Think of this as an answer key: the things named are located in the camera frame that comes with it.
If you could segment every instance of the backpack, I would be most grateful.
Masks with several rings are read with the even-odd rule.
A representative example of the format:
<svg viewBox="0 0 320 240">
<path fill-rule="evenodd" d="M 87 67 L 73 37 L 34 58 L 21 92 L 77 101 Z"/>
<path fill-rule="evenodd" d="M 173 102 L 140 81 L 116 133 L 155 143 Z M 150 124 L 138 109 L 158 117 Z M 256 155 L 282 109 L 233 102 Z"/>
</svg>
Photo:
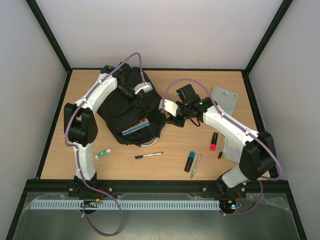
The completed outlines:
<svg viewBox="0 0 320 240">
<path fill-rule="evenodd" d="M 109 68 L 104 67 L 101 73 L 108 73 Z M 151 83 L 145 72 L 143 75 L 145 81 Z M 117 78 L 118 84 L 132 89 L 143 81 L 140 68 L 131 68 L 127 63 L 121 67 Z M 160 137 L 160 132 L 166 124 L 166 116 L 159 110 L 162 98 L 154 85 L 151 85 L 151 91 L 140 91 L 134 99 L 128 99 L 120 91 L 114 90 L 99 107 L 97 113 L 120 144 L 142 147 L 141 145 Z"/>
</svg>

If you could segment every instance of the gray wall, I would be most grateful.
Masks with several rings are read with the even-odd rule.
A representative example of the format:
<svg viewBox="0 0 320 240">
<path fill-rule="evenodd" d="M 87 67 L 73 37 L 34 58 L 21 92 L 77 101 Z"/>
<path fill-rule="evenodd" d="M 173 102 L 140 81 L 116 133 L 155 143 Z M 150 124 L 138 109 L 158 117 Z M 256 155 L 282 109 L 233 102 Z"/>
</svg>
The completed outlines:
<svg viewBox="0 0 320 240">
<path fill-rule="evenodd" d="M 140 52 L 146 68 L 242 69 L 282 0 L 37 2 L 74 68 Z"/>
<path fill-rule="evenodd" d="M 24 0 L 0 1 L 0 239 L 34 178 L 66 78 Z"/>
<path fill-rule="evenodd" d="M 319 239 L 320 2 L 295 0 L 251 81 L 308 239 Z"/>
</svg>

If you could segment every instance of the wooden tabletop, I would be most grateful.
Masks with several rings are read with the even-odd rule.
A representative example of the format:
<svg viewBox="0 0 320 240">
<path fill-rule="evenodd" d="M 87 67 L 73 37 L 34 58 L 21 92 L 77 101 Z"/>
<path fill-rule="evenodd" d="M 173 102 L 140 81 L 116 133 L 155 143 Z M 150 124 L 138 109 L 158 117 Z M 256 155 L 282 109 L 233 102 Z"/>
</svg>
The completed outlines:
<svg viewBox="0 0 320 240">
<path fill-rule="evenodd" d="M 97 80 L 99 70 L 74 70 L 66 91 L 62 109 L 56 124 L 51 145 L 46 157 L 42 179 L 73 179 L 76 172 L 76 161 L 72 147 L 64 143 L 63 107 L 80 99 Z M 219 86 L 239 93 L 233 117 L 256 129 L 253 113 L 248 100 L 244 81 L 240 71 L 175 71 L 148 70 L 158 93 L 162 96 L 170 83 L 181 78 L 191 78 L 201 82 L 210 92 Z M 189 82 L 179 82 L 173 86 L 167 96 L 172 101 L 179 100 L 176 90 Z M 192 84 L 200 98 L 206 97 L 205 91 Z M 202 155 L 194 180 L 216 180 L 221 174 L 235 166 L 234 163 L 221 158 L 223 136 L 219 133 L 216 151 L 210 151 L 210 142 L 214 128 L 202 124 L 196 127 L 186 121 L 183 128 L 167 124 L 161 132 L 159 142 L 154 146 L 140 148 L 135 145 L 121 145 L 110 133 L 104 120 L 95 116 L 98 135 L 93 143 L 93 154 L 110 148 L 111 153 L 94 159 L 97 178 L 104 180 L 188 180 L 190 173 L 184 171 L 190 151 Z M 162 155 L 135 159 L 137 155 L 163 152 Z"/>
</svg>

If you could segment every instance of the purple cable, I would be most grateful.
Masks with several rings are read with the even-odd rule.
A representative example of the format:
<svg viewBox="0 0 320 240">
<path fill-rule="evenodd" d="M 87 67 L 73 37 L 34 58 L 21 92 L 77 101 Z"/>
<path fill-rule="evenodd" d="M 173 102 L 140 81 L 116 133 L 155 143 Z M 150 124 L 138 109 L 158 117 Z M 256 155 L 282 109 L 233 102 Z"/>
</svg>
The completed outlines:
<svg viewBox="0 0 320 240">
<path fill-rule="evenodd" d="M 178 80 L 175 80 L 174 82 L 172 82 L 168 87 L 167 89 L 165 90 L 164 92 L 164 96 L 162 98 L 162 108 L 164 109 L 164 106 L 165 106 L 165 99 L 166 99 L 166 96 L 167 96 L 167 93 L 169 91 L 169 89 L 175 85 L 176 83 L 179 83 L 179 82 L 183 82 L 183 81 L 188 81 L 188 82 L 193 82 L 195 84 L 198 84 L 200 87 L 203 88 L 203 90 L 205 90 L 205 92 L 208 94 L 209 98 L 211 99 L 215 109 L 217 110 L 217 112 L 219 114 L 222 114 L 222 111 L 218 108 L 218 105 L 216 104 L 215 100 L 213 99 L 213 97 L 211 96 L 210 92 L 206 89 L 206 87 L 204 85 L 202 85 L 200 82 L 198 82 L 197 80 L 194 80 L 194 79 L 190 79 L 190 78 L 181 78 L 181 79 L 178 79 Z M 232 119 L 230 119 L 229 117 L 227 117 L 225 114 L 222 116 L 223 118 L 225 118 L 226 120 L 228 120 L 230 123 L 232 123 L 233 125 L 235 125 L 237 128 L 239 128 L 241 131 L 243 131 L 244 133 L 247 131 L 246 129 L 244 129 L 242 126 L 240 126 L 239 124 L 237 124 L 235 121 L 233 121 Z M 282 168 L 280 166 L 280 163 L 278 161 L 278 159 L 276 158 L 276 156 L 270 151 L 270 149 L 262 142 L 260 141 L 257 137 L 255 137 L 253 134 L 251 134 L 250 132 L 248 133 L 248 136 L 250 136 L 251 138 L 253 138 L 254 140 L 256 140 L 266 151 L 267 153 L 271 156 L 271 158 L 274 160 L 276 166 L 277 166 L 277 169 L 278 169 L 278 172 L 279 172 L 279 176 L 278 177 L 275 177 L 275 178 L 271 178 L 271 177 L 267 177 L 267 176 L 261 176 L 261 178 L 263 179 L 267 179 L 267 180 L 271 180 L 271 181 L 277 181 L 281 178 L 282 176 Z"/>
<path fill-rule="evenodd" d="M 260 180 L 257 180 L 257 181 L 259 182 L 260 188 L 261 188 L 260 196 L 259 196 L 258 201 L 256 201 L 255 205 L 252 208 L 248 209 L 247 211 L 237 212 L 237 213 L 224 213 L 224 211 L 222 211 L 222 210 L 220 210 L 220 212 L 225 216 L 239 216 L 239 215 L 247 214 L 247 213 L 251 212 L 253 209 L 255 209 L 259 205 L 259 203 L 261 202 L 262 196 L 264 195 L 263 194 L 264 187 L 262 185 L 262 182 Z"/>
<path fill-rule="evenodd" d="M 112 74 L 114 72 L 116 72 L 123 64 L 125 64 L 129 59 L 131 59 L 133 56 L 135 55 L 138 55 L 139 57 L 139 64 L 140 64 L 140 74 L 141 74 L 141 77 L 142 77 L 142 81 L 145 82 L 145 76 L 144 76 L 144 73 L 142 71 L 142 61 L 141 61 L 141 55 L 140 53 L 138 52 L 134 52 L 132 53 L 130 56 L 128 56 L 124 61 L 122 61 L 113 71 L 111 71 L 107 76 L 105 76 L 101 82 L 103 83 L 107 78 L 109 78 L 110 76 L 112 76 Z M 91 94 L 100 86 L 101 84 L 100 83 L 97 83 L 91 90 L 90 92 L 85 96 L 86 99 L 88 99 Z M 106 195 L 107 197 L 111 198 L 115 203 L 116 205 L 118 206 L 119 208 L 119 211 L 120 211 L 120 214 L 121 214 L 121 221 L 120 221 L 120 224 L 119 224 L 119 227 L 118 229 L 114 232 L 114 233 L 104 233 L 104 232 L 101 232 L 100 230 L 98 230 L 91 222 L 90 220 L 88 219 L 88 217 L 86 215 L 84 215 L 85 219 L 88 221 L 88 223 L 90 224 L 90 227 L 98 234 L 104 236 L 104 237 L 111 237 L 111 236 L 114 236 L 114 235 L 117 235 L 120 231 L 121 231 L 121 228 L 123 226 L 123 223 L 124 223 L 124 215 L 123 215 L 123 211 L 121 209 L 121 206 L 120 204 L 118 203 L 118 201 L 113 197 L 111 196 L 110 194 L 104 192 L 104 191 L 101 191 L 99 189 L 96 189 L 94 187 L 91 187 L 89 184 L 87 184 L 87 182 L 85 181 L 85 176 L 84 176 L 84 173 L 82 172 L 82 169 L 81 169 L 81 165 L 80 165 L 80 157 L 79 157 L 79 148 L 77 145 L 75 144 L 69 144 L 68 143 L 68 133 L 69 133 L 69 130 L 70 130 L 70 126 L 73 122 L 73 120 L 75 119 L 77 113 L 79 112 L 79 110 L 81 109 L 81 107 L 85 104 L 85 100 L 82 101 L 79 106 L 75 109 L 74 113 L 71 115 L 71 118 L 66 126 L 66 129 L 65 129 L 65 134 L 64 134 L 64 144 L 67 146 L 67 147 L 75 147 L 77 149 L 76 151 L 76 163 L 77 163 L 77 167 L 78 167 L 78 170 L 80 172 L 80 175 L 81 175 L 81 178 L 82 178 L 82 181 L 84 183 L 84 185 L 93 190 L 93 191 L 96 191 L 98 193 L 101 193 L 101 194 L 104 194 Z M 83 210 L 82 210 L 82 213 L 85 214 L 85 208 L 86 206 L 83 207 Z"/>
</svg>

